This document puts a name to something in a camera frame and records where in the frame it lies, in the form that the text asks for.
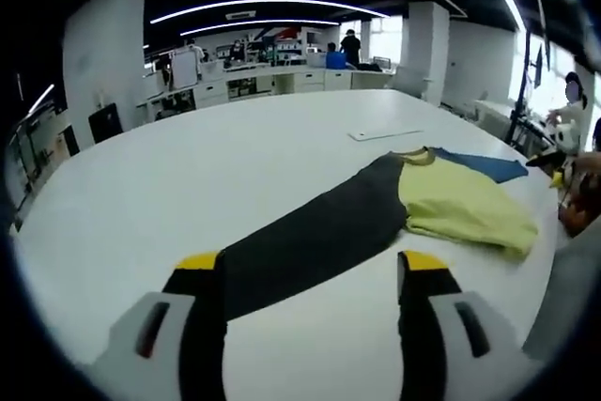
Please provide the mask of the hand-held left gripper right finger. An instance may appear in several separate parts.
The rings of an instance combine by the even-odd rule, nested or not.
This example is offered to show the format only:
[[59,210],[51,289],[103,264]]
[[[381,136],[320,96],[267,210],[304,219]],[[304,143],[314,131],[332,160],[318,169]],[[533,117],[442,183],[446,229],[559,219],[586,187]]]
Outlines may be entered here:
[[433,255],[397,256],[403,400],[503,400],[529,374],[506,318]]

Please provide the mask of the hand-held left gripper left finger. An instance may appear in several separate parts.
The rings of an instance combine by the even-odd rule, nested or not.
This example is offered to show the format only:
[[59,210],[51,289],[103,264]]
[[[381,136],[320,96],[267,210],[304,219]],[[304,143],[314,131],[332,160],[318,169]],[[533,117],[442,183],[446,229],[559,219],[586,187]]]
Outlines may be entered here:
[[111,326],[90,380],[111,400],[223,400],[224,307],[222,253],[184,258]]

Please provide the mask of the person's right hand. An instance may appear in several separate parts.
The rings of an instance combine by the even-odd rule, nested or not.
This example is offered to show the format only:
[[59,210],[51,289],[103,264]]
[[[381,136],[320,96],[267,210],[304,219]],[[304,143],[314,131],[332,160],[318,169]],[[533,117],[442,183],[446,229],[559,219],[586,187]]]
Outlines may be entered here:
[[568,200],[559,209],[566,234],[574,238],[600,215],[600,152],[579,155],[572,162]]

